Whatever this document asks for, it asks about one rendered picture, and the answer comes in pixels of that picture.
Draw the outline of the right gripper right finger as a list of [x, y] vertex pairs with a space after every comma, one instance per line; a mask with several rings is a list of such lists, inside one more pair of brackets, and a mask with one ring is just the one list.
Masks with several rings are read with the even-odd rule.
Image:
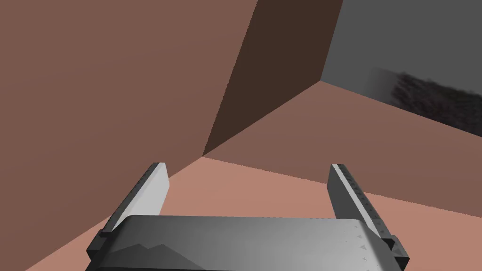
[[337, 219], [359, 220], [384, 240], [392, 234], [344, 164], [331, 164], [327, 190]]

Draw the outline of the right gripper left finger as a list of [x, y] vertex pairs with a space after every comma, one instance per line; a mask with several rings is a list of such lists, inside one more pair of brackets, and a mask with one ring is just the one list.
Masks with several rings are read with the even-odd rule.
[[153, 163], [109, 217], [101, 232], [112, 232], [130, 215], [159, 215], [168, 190], [166, 164]]

